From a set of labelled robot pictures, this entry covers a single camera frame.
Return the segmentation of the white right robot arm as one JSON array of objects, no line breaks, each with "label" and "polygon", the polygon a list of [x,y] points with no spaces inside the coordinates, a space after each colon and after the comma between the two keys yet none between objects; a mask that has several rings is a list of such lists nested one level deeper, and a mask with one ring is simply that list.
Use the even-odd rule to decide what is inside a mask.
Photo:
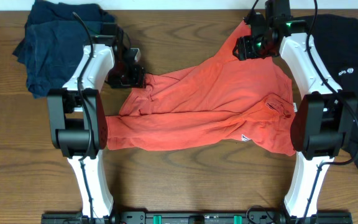
[{"label": "white right robot arm", "polygon": [[357,99],[344,91],[324,66],[307,23],[291,17],[267,22],[245,19],[251,33],[232,50],[239,60],[281,57],[296,81],[302,101],[290,126],[296,164],[291,186],[276,223],[351,223],[350,213],[321,213],[319,192],[334,158],[347,145],[356,118]]}]

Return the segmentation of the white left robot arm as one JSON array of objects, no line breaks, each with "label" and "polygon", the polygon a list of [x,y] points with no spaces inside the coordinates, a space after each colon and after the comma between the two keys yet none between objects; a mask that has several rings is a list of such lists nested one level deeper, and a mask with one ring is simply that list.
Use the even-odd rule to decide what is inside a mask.
[{"label": "white left robot arm", "polygon": [[103,149],[108,127],[101,101],[104,84],[143,88],[140,50],[119,35],[93,35],[72,77],[51,89],[47,106],[52,143],[74,170],[83,202],[77,215],[45,214],[43,223],[114,223],[114,199],[106,181]]}]

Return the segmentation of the red t-shirt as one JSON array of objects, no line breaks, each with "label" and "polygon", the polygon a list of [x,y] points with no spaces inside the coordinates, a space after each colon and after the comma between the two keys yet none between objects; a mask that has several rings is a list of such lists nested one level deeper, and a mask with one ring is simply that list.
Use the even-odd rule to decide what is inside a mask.
[{"label": "red t-shirt", "polygon": [[292,156],[291,80],[271,58],[233,56],[236,40],[249,34],[240,23],[203,63],[146,75],[145,87],[133,89],[119,114],[107,117],[108,148],[171,151],[233,139]]}]

